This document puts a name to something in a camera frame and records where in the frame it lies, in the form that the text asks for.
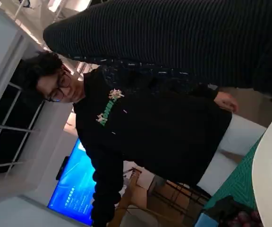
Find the blue screen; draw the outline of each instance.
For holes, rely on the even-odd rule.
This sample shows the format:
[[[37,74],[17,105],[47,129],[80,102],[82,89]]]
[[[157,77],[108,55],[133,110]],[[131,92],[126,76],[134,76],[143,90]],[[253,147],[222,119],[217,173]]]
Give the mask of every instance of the blue screen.
[[[92,179],[93,173],[91,160],[77,140],[48,208],[91,225],[91,200],[96,184]]]

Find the man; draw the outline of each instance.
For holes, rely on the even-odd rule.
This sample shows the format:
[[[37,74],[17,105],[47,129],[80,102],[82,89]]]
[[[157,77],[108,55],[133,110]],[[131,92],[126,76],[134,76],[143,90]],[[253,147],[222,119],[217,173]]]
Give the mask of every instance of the man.
[[[272,0],[110,0],[43,37],[78,61],[272,94]]]
[[[105,227],[114,216],[124,160],[214,194],[236,167],[216,151],[245,155],[264,132],[232,118],[238,104],[229,94],[199,86],[186,95],[176,81],[106,67],[85,74],[82,82],[54,53],[21,62],[17,81],[28,94],[74,103],[78,136],[95,168],[94,227]],[[235,135],[226,137],[231,131]]]

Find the green cutting mat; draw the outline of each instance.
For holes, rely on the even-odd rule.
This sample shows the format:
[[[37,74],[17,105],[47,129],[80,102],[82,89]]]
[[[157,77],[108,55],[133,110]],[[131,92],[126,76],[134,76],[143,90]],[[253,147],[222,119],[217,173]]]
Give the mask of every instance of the green cutting mat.
[[[223,199],[226,196],[233,196],[234,200],[247,205],[256,210],[255,196],[251,178],[251,170],[253,158],[260,140],[250,149],[248,154],[243,158],[241,163],[227,178],[221,188],[207,202],[205,209],[211,208],[216,201]]]

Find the curly black hair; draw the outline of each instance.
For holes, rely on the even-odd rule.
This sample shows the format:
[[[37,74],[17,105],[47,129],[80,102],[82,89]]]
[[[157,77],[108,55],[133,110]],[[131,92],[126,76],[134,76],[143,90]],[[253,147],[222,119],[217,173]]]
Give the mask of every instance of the curly black hair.
[[[11,82],[22,88],[25,98],[40,98],[43,95],[36,90],[40,77],[52,75],[62,67],[62,61],[56,53],[38,52],[38,55],[26,60],[21,60]]]

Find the black bag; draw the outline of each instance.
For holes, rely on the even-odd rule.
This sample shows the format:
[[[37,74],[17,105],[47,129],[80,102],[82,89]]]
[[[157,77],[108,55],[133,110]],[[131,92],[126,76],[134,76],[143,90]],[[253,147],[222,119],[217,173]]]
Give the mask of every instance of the black bag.
[[[227,196],[205,211],[204,214],[216,220],[218,227],[262,227],[258,211],[234,201]]]

